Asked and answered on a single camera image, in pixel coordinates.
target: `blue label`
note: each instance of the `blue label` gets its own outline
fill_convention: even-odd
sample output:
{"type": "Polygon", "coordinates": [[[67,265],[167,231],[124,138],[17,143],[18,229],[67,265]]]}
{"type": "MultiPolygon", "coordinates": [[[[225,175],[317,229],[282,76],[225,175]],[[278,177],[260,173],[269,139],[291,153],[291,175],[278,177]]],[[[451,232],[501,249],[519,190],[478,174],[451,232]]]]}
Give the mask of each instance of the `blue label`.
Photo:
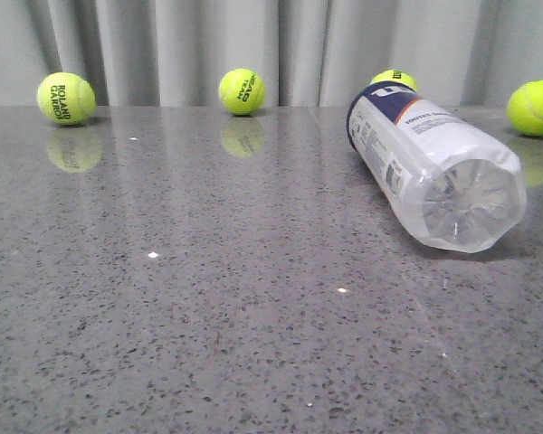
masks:
{"type": "Polygon", "coordinates": [[[380,81],[371,84],[362,91],[362,95],[370,100],[394,124],[421,97],[402,83],[380,81]]]}

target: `curtain fold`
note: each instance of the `curtain fold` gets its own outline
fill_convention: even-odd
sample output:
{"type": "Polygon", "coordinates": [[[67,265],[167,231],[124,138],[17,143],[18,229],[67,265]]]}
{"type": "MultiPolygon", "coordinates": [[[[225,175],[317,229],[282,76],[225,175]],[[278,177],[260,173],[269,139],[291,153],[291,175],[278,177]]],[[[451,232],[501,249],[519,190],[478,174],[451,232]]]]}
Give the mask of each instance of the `curtain fold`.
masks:
{"type": "Polygon", "coordinates": [[[0,105],[80,74],[99,104],[214,106],[230,69],[265,106],[347,106],[378,72],[443,105],[543,80],[543,0],[0,0],[0,105]]]}

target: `tennis ball can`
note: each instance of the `tennis ball can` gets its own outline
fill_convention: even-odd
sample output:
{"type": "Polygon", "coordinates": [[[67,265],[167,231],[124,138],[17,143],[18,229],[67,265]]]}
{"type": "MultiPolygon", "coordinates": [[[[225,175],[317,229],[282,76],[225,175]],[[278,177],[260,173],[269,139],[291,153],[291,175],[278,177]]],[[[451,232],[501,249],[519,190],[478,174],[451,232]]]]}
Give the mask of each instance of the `tennis ball can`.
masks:
{"type": "Polygon", "coordinates": [[[350,144],[396,218],[422,244],[475,253],[522,220],[527,196],[519,158],[408,86],[367,86],[346,123],[350,144]]]}

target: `gray speckled surface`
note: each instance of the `gray speckled surface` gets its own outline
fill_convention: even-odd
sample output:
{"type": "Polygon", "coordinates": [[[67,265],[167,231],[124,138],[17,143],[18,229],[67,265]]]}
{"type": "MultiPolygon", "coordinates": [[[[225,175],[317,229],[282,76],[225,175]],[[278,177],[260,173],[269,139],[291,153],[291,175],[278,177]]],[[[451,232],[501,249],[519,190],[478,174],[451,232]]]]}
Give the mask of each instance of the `gray speckled surface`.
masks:
{"type": "Polygon", "coordinates": [[[410,239],[344,108],[0,108],[0,434],[543,433],[543,140],[457,113],[540,184],[476,255],[410,239]]]}

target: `granite countertop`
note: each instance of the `granite countertop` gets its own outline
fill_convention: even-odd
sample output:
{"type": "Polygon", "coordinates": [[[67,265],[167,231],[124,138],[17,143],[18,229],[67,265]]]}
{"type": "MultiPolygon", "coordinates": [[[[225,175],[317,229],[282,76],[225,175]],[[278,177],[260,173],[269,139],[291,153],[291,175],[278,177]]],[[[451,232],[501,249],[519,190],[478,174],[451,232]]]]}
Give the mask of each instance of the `granite countertop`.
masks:
{"type": "Polygon", "coordinates": [[[543,433],[543,139],[524,220],[410,238],[345,108],[0,108],[0,434],[543,433]]]}

